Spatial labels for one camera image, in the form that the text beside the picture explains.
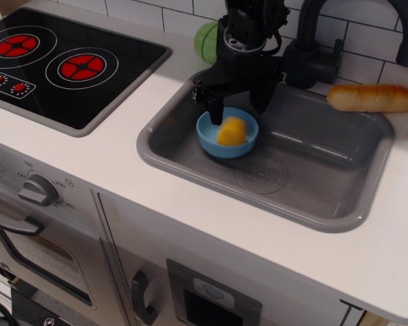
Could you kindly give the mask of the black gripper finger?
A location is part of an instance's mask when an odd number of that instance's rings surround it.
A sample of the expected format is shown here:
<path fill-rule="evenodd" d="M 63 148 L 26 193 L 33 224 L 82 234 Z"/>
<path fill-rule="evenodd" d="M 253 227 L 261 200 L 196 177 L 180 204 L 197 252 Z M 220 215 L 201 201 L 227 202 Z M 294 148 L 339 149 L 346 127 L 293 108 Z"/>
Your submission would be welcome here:
<path fill-rule="evenodd" d="M 211 97 L 207 108 L 213 125 L 221 125 L 224 111 L 224 98 Z"/>
<path fill-rule="evenodd" d="M 276 79 L 254 80 L 250 88 L 250 103 L 257 114 L 265 112 L 278 85 Z"/>

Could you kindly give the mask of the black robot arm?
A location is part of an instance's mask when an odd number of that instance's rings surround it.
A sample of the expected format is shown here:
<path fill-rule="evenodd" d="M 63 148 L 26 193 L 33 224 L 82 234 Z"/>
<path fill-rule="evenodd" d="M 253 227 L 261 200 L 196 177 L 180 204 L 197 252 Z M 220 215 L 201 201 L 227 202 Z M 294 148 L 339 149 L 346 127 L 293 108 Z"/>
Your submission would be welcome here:
<path fill-rule="evenodd" d="M 204 104 L 214 125 L 222 123 L 224 99 L 249 92 L 250 103 L 263 113 L 283 80 L 279 29 L 290 10 L 283 1 L 226 1 L 219 19 L 216 61 L 194 80 L 192 97 Z"/>

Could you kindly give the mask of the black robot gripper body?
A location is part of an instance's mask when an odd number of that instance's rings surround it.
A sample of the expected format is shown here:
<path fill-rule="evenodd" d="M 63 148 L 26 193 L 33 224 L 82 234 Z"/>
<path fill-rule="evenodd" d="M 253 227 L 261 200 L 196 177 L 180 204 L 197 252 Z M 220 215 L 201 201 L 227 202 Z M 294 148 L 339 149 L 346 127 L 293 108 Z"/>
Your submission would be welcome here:
<path fill-rule="evenodd" d="M 233 38 L 225 22 L 218 21 L 216 62 L 193 79 L 192 97 L 196 104 L 208 105 L 211 97 L 225 99 L 241 92 L 250 92 L 254 80 L 282 81 L 281 58 L 268 56 L 262 50 L 244 52 L 234 48 L 230 44 Z"/>

